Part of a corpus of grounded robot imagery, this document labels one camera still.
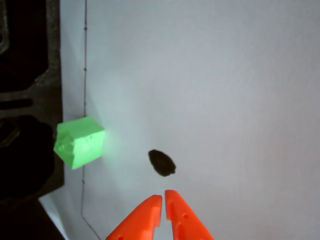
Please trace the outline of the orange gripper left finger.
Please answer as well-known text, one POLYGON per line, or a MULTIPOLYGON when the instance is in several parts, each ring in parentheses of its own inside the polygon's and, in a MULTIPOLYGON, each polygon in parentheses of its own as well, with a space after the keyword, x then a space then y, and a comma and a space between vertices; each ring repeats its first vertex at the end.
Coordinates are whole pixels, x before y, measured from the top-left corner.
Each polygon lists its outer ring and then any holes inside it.
POLYGON ((161 224, 163 198, 152 195, 138 205, 106 240, 153 240, 161 224))

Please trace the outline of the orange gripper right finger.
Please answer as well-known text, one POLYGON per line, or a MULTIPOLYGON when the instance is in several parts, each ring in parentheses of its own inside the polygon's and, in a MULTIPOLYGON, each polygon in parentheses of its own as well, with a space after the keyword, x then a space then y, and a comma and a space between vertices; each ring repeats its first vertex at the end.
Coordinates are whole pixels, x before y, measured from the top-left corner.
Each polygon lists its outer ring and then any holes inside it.
POLYGON ((171 221, 174 240, 214 240, 186 201, 175 190, 165 191, 166 219, 171 221))

